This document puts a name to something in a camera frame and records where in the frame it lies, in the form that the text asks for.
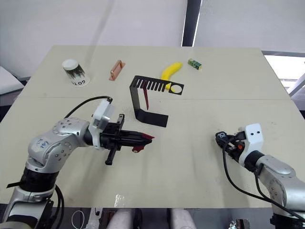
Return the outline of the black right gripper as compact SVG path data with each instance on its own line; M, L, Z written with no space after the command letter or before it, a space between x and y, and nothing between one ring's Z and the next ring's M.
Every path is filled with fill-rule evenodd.
M227 142L228 144L224 144L222 146L222 150L225 153L235 160L236 162L239 161L239 157L244 151L245 143L244 140L246 139L245 131L241 131L236 133L235 135L227 135Z

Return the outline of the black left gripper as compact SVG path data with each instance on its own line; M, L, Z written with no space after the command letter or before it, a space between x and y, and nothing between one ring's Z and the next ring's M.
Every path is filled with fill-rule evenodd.
M144 147L152 142L152 140L145 140L146 137L141 132L122 130L124 119L125 115L119 114L117 122L109 122L100 134L101 147L109 150L105 161L105 164L108 166L112 165L116 151L121 149L121 146L118 145L119 137L124 138L120 140L120 145L122 146Z

